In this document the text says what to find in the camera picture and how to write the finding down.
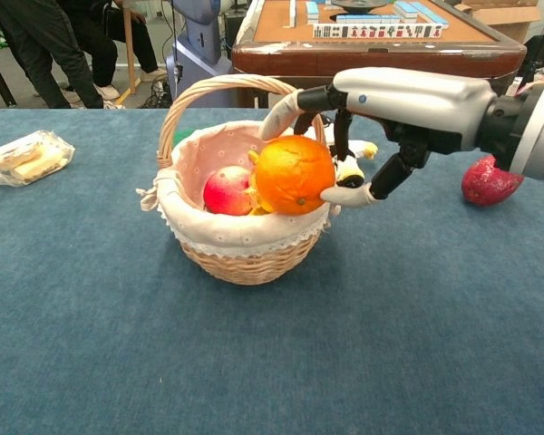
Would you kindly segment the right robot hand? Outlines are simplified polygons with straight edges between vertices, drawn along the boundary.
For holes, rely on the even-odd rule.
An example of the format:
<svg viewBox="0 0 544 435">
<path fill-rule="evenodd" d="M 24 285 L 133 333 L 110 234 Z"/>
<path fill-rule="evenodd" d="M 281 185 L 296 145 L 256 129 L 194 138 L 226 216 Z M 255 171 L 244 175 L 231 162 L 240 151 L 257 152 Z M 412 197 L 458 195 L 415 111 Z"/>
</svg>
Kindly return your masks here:
<svg viewBox="0 0 544 435">
<path fill-rule="evenodd" d="M 374 204 L 395 190 L 430 152 L 451 154 L 473 150 L 478 130 L 497 95 L 483 80 L 435 72 L 388 67 L 338 72 L 332 82 L 284 97 L 269 112 L 258 136 L 272 140 L 299 116 L 344 110 L 378 121 L 388 140 L 399 144 L 394 154 L 359 188 L 331 187 L 323 200 L 348 208 Z"/>
</svg>

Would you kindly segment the orange fruit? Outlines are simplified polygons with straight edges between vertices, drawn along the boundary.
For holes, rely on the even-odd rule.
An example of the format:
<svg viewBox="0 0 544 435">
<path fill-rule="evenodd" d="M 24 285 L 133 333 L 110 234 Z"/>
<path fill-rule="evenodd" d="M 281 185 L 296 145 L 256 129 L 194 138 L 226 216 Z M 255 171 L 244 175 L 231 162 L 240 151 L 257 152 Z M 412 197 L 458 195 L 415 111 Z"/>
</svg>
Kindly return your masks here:
<svg viewBox="0 0 544 435">
<path fill-rule="evenodd" d="M 257 189 L 283 215 L 305 215 L 323 206 L 323 190 L 335 184 L 329 148 L 300 135 L 281 136 L 257 152 Z"/>
</svg>

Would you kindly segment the wicker basket with cloth liner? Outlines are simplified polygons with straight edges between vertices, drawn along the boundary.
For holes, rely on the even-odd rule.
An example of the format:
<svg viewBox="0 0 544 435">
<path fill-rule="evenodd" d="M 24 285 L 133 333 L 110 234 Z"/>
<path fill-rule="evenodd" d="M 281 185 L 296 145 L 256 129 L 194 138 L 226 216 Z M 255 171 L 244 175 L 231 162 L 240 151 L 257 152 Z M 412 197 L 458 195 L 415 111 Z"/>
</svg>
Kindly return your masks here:
<svg viewBox="0 0 544 435">
<path fill-rule="evenodd" d="M 256 88 L 288 95 L 294 88 L 257 74 L 225 74 L 198 81 L 171 105 L 162 124 L 157 151 L 158 173 L 149 189 L 138 189 L 141 208 L 156 209 L 180 242 L 185 255 L 218 279 L 239 285 L 271 282 L 298 265 L 329 224 L 325 202 L 304 215 L 269 213 L 231 216 L 206 210 L 203 190 L 209 176 L 227 166 L 250 173 L 248 151 L 268 143 L 258 136 L 258 121 L 230 121 L 195 131 L 173 146 L 184 111 L 212 92 Z M 325 143 L 319 119 L 312 140 Z"/>
</svg>

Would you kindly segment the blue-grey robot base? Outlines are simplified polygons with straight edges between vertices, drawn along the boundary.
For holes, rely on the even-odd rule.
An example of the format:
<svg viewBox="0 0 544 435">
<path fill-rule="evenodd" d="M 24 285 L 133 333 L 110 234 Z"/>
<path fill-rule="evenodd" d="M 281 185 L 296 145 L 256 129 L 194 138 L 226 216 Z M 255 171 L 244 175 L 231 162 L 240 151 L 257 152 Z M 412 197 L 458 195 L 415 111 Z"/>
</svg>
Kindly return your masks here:
<svg viewBox="0 0 544 435">
<path fill-rule="evenodd" d="M 232 63 L 221 52 L 219 16 L 234 0 L 168 0 L 184 18 L 167 58 L 171 98 L 177 99 L 195 82 L 232 73 Z"/>
</svg>

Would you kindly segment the brown mahjong table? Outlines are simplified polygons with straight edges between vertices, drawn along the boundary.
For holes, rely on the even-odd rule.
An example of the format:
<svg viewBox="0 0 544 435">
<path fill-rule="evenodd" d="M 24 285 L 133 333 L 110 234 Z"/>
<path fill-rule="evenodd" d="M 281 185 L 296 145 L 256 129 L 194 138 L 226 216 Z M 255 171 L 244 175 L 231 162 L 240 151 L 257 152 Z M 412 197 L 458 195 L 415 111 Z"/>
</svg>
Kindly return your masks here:
<svg viewBox="0 0 544 435">
<path fill-rule="evenodd" d="M 379 66 L 482 78 L 503 94 L 526 54 L 521 43 L 445 4 L 416 0 L 449 22 L 436 39 L 316 39 L 306 0 L 253 0 L 231 51 L 236 73 L 269 75 L 297 88 L 330 83 L 339 71 Z"/>
</svg>

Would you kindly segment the long blue-backed mahjong tile stack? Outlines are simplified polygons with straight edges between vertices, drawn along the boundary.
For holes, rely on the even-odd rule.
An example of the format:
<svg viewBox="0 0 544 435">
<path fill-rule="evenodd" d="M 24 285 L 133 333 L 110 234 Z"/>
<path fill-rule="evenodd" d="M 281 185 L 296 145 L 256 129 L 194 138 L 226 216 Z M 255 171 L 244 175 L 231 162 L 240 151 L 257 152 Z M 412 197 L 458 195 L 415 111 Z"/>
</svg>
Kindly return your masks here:
<svg viewBox="0 0 544 435">
<path fill-rule="evenodd" d="M 449 27 L 449 22 L 447 20 L 419 2 L 407 2 L 404 0 L 395 1 L 393 4 L 393 11 L 406 23 L 416 23 L 418 18 L 422 18 L 426 23 L 440 24 L 443 29 Z"/>
</svg>

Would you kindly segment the black and white plush penguin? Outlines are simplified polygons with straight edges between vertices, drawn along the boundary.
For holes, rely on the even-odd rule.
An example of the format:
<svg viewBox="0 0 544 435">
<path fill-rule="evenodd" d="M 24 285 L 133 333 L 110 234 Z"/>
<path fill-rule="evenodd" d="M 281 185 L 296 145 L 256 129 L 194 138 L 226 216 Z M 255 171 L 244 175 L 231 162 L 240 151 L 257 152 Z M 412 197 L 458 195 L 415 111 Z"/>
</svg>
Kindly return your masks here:
<svg viewBox="0 0 544 435">
<path fill-rule="evenodd" d="M 378 147 L 367 140 L 350 140 L 348 130 L 352 122 L 352 114 L 346 110 L 338 110 L 334 118 L 326 115 L 323 120 L 326 145 L 335 164 L 336 185 L 356 189 L 364 184 L 364 172 L 358 166 L 359 159 L 372 160 Z"/>
</svg>

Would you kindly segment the short blue-backed mahjong tile row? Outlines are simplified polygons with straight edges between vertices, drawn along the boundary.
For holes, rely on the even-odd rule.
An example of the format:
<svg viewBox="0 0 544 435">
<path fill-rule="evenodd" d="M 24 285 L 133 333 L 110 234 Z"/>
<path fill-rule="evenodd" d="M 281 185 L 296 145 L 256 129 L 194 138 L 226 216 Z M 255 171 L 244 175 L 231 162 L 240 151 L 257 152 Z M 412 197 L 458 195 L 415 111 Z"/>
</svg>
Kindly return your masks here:
<svg viewBox="0 0 544 435">
<path fill-rule="evenodd" d="M 395 14 L 338 14 L 335 20 L 342 24 L 396 24 L 401 17 Z"/>
</svg>

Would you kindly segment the black mahjong table centre dish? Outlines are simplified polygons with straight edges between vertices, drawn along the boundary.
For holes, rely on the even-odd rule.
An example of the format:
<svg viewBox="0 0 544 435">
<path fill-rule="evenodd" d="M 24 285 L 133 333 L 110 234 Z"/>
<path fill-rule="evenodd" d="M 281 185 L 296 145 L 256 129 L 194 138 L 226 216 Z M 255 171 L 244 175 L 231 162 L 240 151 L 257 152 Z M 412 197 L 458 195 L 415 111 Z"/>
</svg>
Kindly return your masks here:
<svg viewBox="0 0 544 435">
<path fill-rule="evenodd" d="M 331 0 L 331 4 L 342 8 L 349 14 L 361 15 L 388 5 L 389 0 Z"/>
</svg>

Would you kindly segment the cardboard box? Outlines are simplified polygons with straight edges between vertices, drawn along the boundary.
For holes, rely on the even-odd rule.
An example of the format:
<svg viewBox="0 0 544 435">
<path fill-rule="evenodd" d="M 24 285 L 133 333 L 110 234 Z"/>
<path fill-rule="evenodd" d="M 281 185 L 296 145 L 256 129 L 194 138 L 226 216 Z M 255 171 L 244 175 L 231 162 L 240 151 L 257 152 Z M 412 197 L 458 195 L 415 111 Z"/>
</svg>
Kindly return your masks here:
<svg viewBox="0 0 544 435">
<path fill-rule="evenodd" d="M 520 43 L 544 32 L 544 0 L 446 0 L 457 10 Z"/>
</svg>

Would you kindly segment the red and yellow toy fruit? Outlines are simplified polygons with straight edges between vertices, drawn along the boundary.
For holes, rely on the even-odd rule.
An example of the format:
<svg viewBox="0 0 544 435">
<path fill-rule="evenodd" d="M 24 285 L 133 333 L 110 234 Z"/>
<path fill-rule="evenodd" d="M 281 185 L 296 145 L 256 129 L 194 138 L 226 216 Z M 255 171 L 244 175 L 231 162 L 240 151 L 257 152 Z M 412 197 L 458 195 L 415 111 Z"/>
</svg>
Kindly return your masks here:
<svg viewBox="0 0 544 435">
<path fill-rule="evenodd" d="M 248 212 L 252 216 L 261 216 L 273 213 L 274 209 L 260 196 L 256 182 L 256 168 L 258 162 L 258 154 L 254 150 L 248 151 L 248 159 L 252 163 L 253 168 L 248 178 L 248 187 L 245 193 L 249 196 L 251 210 Z"/>
</svg>

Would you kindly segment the red apple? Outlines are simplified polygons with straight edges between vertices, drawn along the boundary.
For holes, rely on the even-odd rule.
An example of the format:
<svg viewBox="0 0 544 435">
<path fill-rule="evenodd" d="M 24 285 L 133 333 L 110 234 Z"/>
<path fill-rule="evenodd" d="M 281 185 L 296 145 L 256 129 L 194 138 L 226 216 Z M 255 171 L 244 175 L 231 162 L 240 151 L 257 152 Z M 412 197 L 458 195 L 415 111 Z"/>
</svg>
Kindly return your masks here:
<svg viewBox="0 0 544 435">
<path fill-rule="evenodd" d="M 226 166 L 212 173 L 203 190 L 207 211 L 244 216 L 251 210 L 247 193 L 250 172 L 240 166 Z"/>
</svg>

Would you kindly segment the blue table cloth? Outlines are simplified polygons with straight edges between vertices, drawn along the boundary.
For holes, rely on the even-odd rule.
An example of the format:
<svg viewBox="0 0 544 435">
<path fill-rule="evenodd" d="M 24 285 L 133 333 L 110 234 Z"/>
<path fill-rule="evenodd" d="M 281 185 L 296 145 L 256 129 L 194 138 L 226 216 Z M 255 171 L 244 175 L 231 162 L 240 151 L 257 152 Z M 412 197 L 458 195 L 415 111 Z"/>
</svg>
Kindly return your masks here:
<svg viewBox="0 0 544 435">
<path fill-rule="evenodd" d="M 140 208 L 163 118 L 0 110 L 75 147 L 0 188 L 0 435 L 544 435 L 544 183 L 476 208 L 435 155 L 230 285 Z"/>
</svg>

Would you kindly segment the wooden chair leg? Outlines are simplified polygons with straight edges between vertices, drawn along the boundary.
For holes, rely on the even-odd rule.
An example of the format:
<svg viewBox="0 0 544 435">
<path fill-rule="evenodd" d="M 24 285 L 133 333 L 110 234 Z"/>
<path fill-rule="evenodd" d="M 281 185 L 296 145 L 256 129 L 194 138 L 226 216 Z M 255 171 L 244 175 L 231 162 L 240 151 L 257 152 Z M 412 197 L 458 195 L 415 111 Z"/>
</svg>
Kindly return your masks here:
<svg viewBox="0 0 544 435">
<path fill-rule="evenodd" d="M 134 95 L 137 90 L 137 79 L 135 74 L 134 51 L 132 43 L 132 24 L 131 24 L 131 9 L 128 6 L 122 8 L 123 27 L 125 33 L 127 69 L 129 75 L 129 95 Z"/>
</svg>

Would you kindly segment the standing person in black trousers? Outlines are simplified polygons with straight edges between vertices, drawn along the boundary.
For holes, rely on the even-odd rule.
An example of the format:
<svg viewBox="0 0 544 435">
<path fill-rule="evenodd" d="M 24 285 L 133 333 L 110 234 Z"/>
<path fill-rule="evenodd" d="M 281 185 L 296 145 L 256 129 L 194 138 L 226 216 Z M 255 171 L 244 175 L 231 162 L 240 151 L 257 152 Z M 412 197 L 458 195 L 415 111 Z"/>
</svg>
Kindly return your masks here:
<svg viewBox="0 0 544 435">
<path fill-rule="evenodd" d="M 52 63 L 62 68 L 85 108 L 104 107 L 69 18 L 56 0 L 0 0 L 0 22 L 48 108 L 71 107 L 52 76 Z"/>
</svg>

